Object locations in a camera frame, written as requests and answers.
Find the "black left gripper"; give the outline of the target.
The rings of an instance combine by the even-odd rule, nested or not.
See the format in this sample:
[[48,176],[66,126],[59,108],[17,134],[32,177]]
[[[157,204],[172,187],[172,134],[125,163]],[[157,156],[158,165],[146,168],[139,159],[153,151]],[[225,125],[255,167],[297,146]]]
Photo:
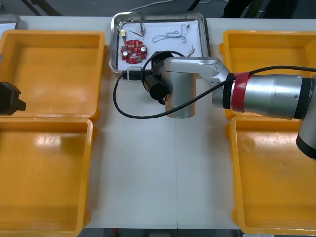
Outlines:
[[26,103],[19,99],[21,92],[8,82],[0,83],[0,114],[12,115],[16,111],[25,111]]

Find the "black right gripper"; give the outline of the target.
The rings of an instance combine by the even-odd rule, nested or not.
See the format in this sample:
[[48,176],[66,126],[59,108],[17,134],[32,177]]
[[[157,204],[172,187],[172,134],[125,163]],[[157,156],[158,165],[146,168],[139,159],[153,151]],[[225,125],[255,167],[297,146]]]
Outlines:
[[161,75],[165,59],[163,57],[154,57],[151,60],[151,72],[154,75]]

